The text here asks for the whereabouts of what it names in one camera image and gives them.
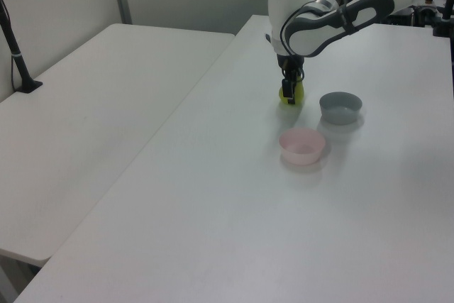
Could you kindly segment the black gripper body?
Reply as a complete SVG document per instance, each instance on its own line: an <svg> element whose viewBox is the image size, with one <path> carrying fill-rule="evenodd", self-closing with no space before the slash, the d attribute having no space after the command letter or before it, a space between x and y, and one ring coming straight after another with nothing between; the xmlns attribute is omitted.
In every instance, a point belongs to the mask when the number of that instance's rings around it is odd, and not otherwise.
<svg viewBox="0 0 454 303"><path fill-rule="evenodd" d="M277 62L284 78L292 79L295 70L303 71L304 58L299 55L277 55Z"/></svg>

